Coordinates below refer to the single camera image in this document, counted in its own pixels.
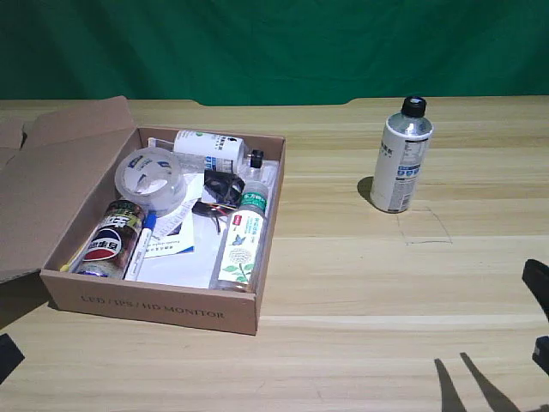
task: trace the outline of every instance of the green backdrop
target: green backdrop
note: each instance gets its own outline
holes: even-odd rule
[[[549,94],[549,0],[0,0],[0,98]]]

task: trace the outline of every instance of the table surface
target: table surface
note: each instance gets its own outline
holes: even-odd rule
[[[435,137],[399,215],[360,192],[401,99],[131,101],[139,125],[287,138],[258,335],[58,312],[30,276],[0,287],[0,328],[27,357],[0,409],[549,410],[531,361],[549,324],[521,280],[549,261],[549,97],[428,101]],[[0,119],[74,103],[4,100]]]

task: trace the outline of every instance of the white paper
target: white paper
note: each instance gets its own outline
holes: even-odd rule
[[[148,243],[145,258],[190,253],[195,250],[195,231],[192,214],[189,213],[171,233],[160,240],[152,238]]]
[[[153,231],[153,240],[162,240],[172,233],[190,213],[196,200],[202,195],[204,186],[204,173],[187,173],[184,175],[187,183],[187,193],[183,202],[173,212],[159,217]]]

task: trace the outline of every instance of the black cap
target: black cap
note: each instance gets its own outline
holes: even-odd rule
[[[250,158],[250,166],[254,169],[261,169],[261,165],[263,164],[263,151],[257,150],[254,148],[251,151],[251,158]]]
[[[410,118],[423,118],[427,102],[419,96],[408,96],[402,103],[401,113]]]

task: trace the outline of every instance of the cardboard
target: cardboard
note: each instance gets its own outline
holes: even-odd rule
[[[22,150],[0,171],[0,282],[40,270],[60,310],[255,334],[275,230],[285,160],[279,136],[239,136],[280,161],[267,235],[252,293],[181,288],[59,272],[118,198],[114,172],[149,137],[173,141],[176,129],[136,128],[124,97],[40,116]],[[0,142],[16,146],[0,128]]]
[[[12,118],[0,124],[0,170],[19,152],[22,144],[22,120]]]

